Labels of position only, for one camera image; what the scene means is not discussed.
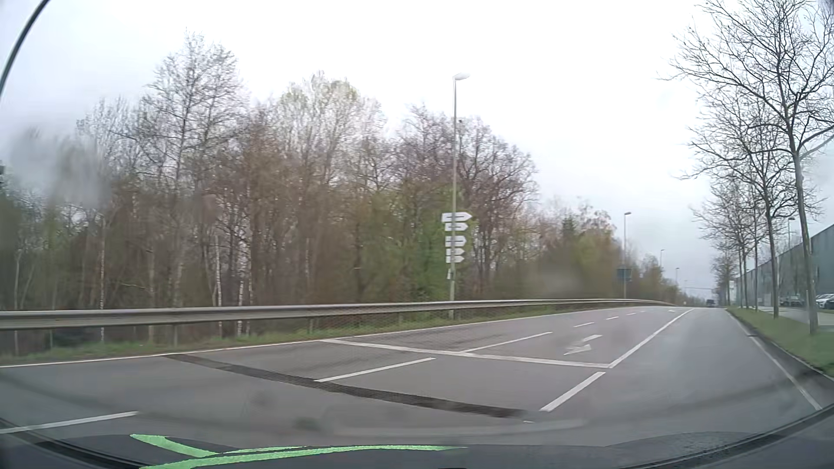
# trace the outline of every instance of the windshield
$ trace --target windshield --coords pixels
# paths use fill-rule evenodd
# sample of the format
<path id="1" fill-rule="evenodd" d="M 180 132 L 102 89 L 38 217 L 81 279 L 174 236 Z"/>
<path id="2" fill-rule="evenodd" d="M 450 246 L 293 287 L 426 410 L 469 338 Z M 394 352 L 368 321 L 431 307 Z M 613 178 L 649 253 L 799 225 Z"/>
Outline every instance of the windshield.
<path id="1" fill-rule="evenodd" d="M 834 403 L 834 4 L 0 1 L 0 59 L 0 466 L 636 466 Z"/>

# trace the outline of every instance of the parked car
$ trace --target parked car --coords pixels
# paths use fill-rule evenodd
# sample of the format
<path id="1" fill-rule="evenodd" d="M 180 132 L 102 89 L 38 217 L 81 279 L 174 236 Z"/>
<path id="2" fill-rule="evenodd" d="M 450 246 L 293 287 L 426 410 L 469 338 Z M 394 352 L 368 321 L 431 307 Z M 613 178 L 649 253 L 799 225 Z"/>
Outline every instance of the parked car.
<path id="1" fill-rule="evenodd" d="M 821 310 L 826 309 L 826 304 L 834 297 L 834 293 L 823 293 L 816 296 L 816 307 Z"/>

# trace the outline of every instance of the asphalt road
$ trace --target asphalt road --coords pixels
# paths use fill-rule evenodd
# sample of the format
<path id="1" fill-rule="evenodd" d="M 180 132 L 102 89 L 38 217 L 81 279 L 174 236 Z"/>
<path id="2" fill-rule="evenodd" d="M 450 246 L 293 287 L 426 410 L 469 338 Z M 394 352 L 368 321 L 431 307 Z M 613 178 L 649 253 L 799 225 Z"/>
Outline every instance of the asphalt road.
<path id="1" fill-rule="evenodd" d="M 607 446 L 769 431 L 834 403 L 832 384 L 724 310 L 643 306 L 4 366 L 0 433 L 46 424 L 37 431 L 55 438 L 138 433 L 236 447 Z"/>

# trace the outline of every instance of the guardrail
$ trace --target guardrail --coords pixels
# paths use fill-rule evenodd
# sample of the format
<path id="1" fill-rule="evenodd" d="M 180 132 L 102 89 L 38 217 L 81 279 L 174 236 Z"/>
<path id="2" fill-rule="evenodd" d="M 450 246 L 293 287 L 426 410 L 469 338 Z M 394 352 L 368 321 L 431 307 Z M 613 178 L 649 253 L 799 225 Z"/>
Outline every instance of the guardrail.
<path id="1" fill-rule="evenodd" d="M 109 325 L 189 324 L 223 320 L 318 318 L 439 310 L 475 310 L 519 306 L 669 305 L 655 300 L 579 298 L 566 300 L 479 300 L 347 305 L 225 306 L 199 308 L 147 308 L 131 310 L 57 310 L 0 312 L 0 330 L 59 329 Z"/>

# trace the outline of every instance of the grass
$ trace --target grass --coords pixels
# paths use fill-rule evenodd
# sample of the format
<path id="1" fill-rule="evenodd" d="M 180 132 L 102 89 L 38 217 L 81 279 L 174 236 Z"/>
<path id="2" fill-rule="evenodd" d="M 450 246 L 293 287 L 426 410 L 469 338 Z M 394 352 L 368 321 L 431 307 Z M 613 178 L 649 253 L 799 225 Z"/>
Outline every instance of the grass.
<path id="1" fill-rule="evenodd" d="M 793 319 L 774 319 L 772 314 L 747 308 L 730 307 L 727 310 L 781 348 L 827 375 L 834 376 L 834 333 L 817 332 L 810 335 L 807 324 Z"/>
<path id="2" fill-rule="evenodd" d="M 242 335 L 240 337 L 211 338 L 188 344 L 149 344 L 145 342 L 88 342 L 74 347 L 55 347 L 51 350 L 27 354 L 24 356 L 0 355 L 0 365 L 16 365 L 24 363 L 40 363 L 49 361 L 70 361 L 93 358 L 109 358 L 115 356 L 141 356 L 158 353 L 209 350 L 236 345 L 280 344 L 297 340 L 316 340 L 329 337 L 344 337 L 347 335 L 374 334 L 379 332 L 394 332 L 397 330 L 413 330 L 442 325 L 471 324 L 491 320 L 513 319 L 539 315 L 566 313 L 573 310 L 536 309 L 525 312 L 504 313 L 503 315 L 478 316 L 464 319 L 450 320 L 447 318 L 431 318 L 425 320 L 407 321 L 390 325 L 361 325 L 333 329 L 316 329 L 312 332 L 299 329 L 295 332 L 268 332 L 261 335 Z"/>

